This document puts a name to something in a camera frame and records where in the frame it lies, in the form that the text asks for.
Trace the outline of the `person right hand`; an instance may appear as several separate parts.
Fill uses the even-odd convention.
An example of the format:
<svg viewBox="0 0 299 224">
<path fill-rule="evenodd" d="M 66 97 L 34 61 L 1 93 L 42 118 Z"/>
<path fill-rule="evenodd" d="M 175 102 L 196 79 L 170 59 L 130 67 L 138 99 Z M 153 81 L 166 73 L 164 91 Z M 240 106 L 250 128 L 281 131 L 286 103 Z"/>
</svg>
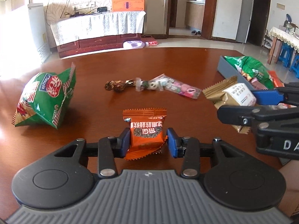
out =
<svg viewBox="0 0 299 224">
<path fill-rule="evenodd" d="M 279 171 L 286 181 L 286 191 L 279 205 L 279 209 L 289 217 L 298 214 L 299 162 L 291 160 Z"/>
</svg>

